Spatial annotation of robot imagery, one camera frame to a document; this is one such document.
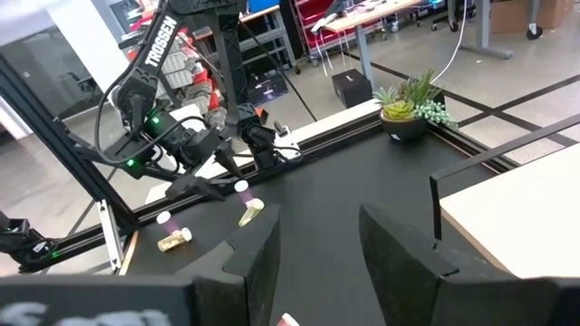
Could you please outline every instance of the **potted succulent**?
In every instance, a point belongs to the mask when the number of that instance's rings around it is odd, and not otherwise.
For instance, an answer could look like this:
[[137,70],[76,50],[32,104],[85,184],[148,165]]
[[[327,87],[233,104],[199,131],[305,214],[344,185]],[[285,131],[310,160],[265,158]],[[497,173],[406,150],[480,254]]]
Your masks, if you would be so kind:
[[393,139],[416,139],[425,133],[429,122],[457,128],[457,123],[445,111],[440,90],[430,85],[432,76],[433,70],[429,70],[420,78],[373,93],[382,107],[382,126]]

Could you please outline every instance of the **white desk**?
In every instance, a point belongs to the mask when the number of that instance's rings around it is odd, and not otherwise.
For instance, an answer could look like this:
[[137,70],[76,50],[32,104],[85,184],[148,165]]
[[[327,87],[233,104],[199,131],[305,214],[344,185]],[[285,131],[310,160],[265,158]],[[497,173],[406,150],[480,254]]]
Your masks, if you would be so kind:
[[371,55],[369,54],[369,45],[366,43],[366,35],[364,34],[363,24],[367,24],[388,15],[394,14],[404,8],[412,5],[417,5],[421,0],[389,0],[385,4],[377,5],[370,12],[363,14],[351,14],[343,18],[337,19],[324,28],[335,33],[342,33],[346,30],[354,28],[356,36],[356,45],[359,47],[361,55],[362,74],[371,82],[374,88],[371,67]]
[[520,278],[580,277],[580,145],[440,201],[444,218]]
[[[298,142],[298,144],[300,144],[301,141],[310,139],[318,134],[342,126],[343,124],[346,124],[352,120],[356,120],[369,113],[377,112],[378,114],[380,108],[381,107],[376,103],[376,100],[369,100],[356,105],[349,110],[342,110],[330,117],[318,120],[317,122],[311,123],[300,129],[292,130],[292,133],[294,134],[295,140]],[[242,154],[250,154],[249,149],[243,151]],[[239,167],[254,161],[252,158],[234,158],[234,160]],[[227,173],[224,168],[222,168],[218,163],[213,163],[201,168],[198,172],[198,175],[210,179],[224,173]],[[167,190],[169,186],[169,182],[164,182],[158,186],[153,187],[147,196],[145,204],[152,203],[165,197],[165,190]]]

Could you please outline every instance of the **table leg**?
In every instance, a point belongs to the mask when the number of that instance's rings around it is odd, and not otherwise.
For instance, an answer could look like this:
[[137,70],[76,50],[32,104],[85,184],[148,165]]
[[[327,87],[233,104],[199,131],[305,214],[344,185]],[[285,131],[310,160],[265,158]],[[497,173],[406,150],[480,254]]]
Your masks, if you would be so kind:
[[[280,27],[280,24],[279,24],[280,22],[277,20],[278,17],[276,14],[274,14],[274,17],[271,17],[269,14],[267,14],[264,18],[266,19],[266,26],[267,26],[268,32]],[[275,47],[280,47],[280,45],[281,45],[280,39],[275,39],[274,45],[275,45]],[[278,58],[278,62],[280,62],[280,64],[282,64],[282,62],[284,62],[285,57],[284,57],[283,53],[276,51],[275,56],[276,56],[276,58]]]
[[282,36],[282,41],[284,42],[284,47],[286,48],[286,54],[288,55],[288,60],[292,68],[296,66],[296,58],[294,57],[294,50],[292,49],[292,44],[290,43],[290,38],[288,37],[288,31],[285,29],[284,20],[280,11],[276,11],[274,17],[278,23],[277,27],[284,27],[284,35]]
[[542,28],[537,26],[537,12],[539,11],[540,1],[530,0],[529,4],[529,22],[527,23],[528,40],[536,40],[542,35]]
[[449,25],[457,22],[457,9],[455,0],[447,2],[447,22]]
[[461,49],[470,50],[499,59],[510,59],[514,56],[512,51],[489,47],[489,14],[491,12],[491,4],[489,1],[490,0],[476,1],[476,8],[478,8],[478,14],[476,15],[476,43],[474,45],[461,45]]
[[366,43],[366,35],[362,25],[354,28],[356,35],[356,45],[359,47],[361,56],[362,74],[371,82],[371,87],[374,89],[374,80],[372,79],[371,54],[369,53],[369,45]]

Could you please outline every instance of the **wooden table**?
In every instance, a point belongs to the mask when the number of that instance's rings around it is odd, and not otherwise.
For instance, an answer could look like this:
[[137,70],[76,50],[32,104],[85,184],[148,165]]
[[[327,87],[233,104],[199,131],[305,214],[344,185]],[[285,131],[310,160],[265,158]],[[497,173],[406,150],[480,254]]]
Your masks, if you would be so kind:
[[371,56],[369,54],[369,46],[366,43],[363,24],[367,24],[385,16],[395,14],[404,8],[417,5],[420,2],[421,0],[387,0],[386,3],[375,6],[374,9],[370,12],[357,15],[347,15],[346,17],[337,19],[327,24],[324,28],[335,33],[344,32],[354,28],[356,44],[359,47],[361,56],[362,74],[366,76],[374,88],[374,82],[372,79]]
[[441,199],[441,212],[496,267],[580,277],[580,145]]

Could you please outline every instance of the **small bottle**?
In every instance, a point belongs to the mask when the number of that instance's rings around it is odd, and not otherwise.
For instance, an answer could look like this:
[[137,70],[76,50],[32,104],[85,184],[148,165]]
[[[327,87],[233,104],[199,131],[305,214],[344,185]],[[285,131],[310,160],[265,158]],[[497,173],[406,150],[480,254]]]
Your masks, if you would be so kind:
[[193,234],[188,228],[184,227],[181,230],[174,231],[170,236],[163,238],[157,242],[157,247],[161,252],[175,248],[178,245],[185,244],[193,239]]
[[239,198],[242,200],[244,205],[248,206],[248,203],[252,199],[254,199],[254,196],[252,195],[252,191],[250,191],[250,187],[247,181],[245,180],[237,181],[236,184],[234,185],[234,189],[236,190],[237,194],[239,195]]
[[254,217],[256,217],[264,209],[265,204],[258,198],[254,198],[246,203],[247,210],[242,215],[242,218],[237,222],[239,227],[248,224]]
[[292,318],[288,313],[282,315],[282,319],[278,322],[276,326],[300,326],[298,322]]

